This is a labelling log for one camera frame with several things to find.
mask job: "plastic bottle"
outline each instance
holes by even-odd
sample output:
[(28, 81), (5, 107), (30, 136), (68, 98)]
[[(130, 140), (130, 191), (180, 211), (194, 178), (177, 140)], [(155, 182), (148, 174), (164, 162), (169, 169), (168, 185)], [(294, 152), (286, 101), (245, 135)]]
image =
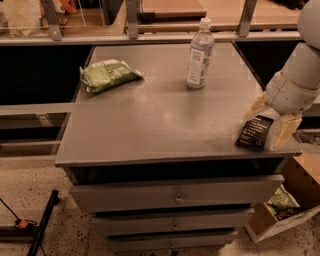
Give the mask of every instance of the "plastic bottle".
[(193, 89), (205, 86), (214, 39), (210, 32), (211, 19), (202, 18), (199, 31), (191, 41), (187, 85)]

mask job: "open cardboard box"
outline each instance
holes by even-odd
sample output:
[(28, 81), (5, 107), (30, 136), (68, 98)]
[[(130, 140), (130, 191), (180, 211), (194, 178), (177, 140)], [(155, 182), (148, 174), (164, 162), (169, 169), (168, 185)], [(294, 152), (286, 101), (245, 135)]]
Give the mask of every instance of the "open cardboard box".
[(255, 243), (300, 225), (320, 212), (320, 164), (316, 160), (303, 152), (288, 161), (282, 175), (285, 178), (284, 187), (303, 211), (279, 221), (266, 204), (257, 204), (255, 213), (245, 226)]

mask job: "gray cabinet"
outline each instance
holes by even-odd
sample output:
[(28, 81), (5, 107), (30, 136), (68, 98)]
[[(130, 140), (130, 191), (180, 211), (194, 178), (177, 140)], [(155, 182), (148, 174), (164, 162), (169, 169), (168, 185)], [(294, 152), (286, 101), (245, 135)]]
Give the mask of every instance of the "gray cabinet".
[(230, 43), (217, 43), (208, 84), (187, 89), (189, 44), (96, 47), (144, 79), (98, 95), (80, 88), (56, 165), (110, 251), (231, 243), (256, 203), (283, 182), (301, 153), (292, 138), (276, 152), (235, 146), (243, 114), (261, 93)]

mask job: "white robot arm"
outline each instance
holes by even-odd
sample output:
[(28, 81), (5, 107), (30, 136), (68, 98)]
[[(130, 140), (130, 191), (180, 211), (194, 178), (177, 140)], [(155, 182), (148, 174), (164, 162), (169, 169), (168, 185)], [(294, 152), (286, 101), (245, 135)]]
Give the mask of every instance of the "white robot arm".
[(266, 91), (253, 103), (246, 117), (273, 108), (275, 121), (270, 150), (286, 144), (320, 94), (320, 1), (310, 0), (301, 10), (298, 31), (306, 43), (299, 43), (281, 71), (274, 74)]

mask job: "terrazzo floor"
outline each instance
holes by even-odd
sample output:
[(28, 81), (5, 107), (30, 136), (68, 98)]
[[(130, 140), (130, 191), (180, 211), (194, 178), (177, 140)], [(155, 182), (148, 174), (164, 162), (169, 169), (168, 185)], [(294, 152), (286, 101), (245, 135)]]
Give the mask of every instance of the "terrazzo floor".
[[(320, 161), (320, 146), (303, 144)], [(144, 251), (113, 254), (102, 237), (90, 227), (69, 194), (71, 186), (64, 171), (54, 166), (51, 147), (45, 145), (0, 147), (0, 196), (20, 217), (40, 221), (51, 191), (59, 191), (61, 201), (54, 206), (37, 255), (53, 256), (318, 256), (320, 255), (320, 215), (272, 238), (253, 243), (244, 228), (231, 244), (222, 248), (203, 247), (178, 251)], [(15, 217), (0, 204), (0, 226), (14, 224)], [(0, 256), (24, 256), (30, 243), (0, 242)]]

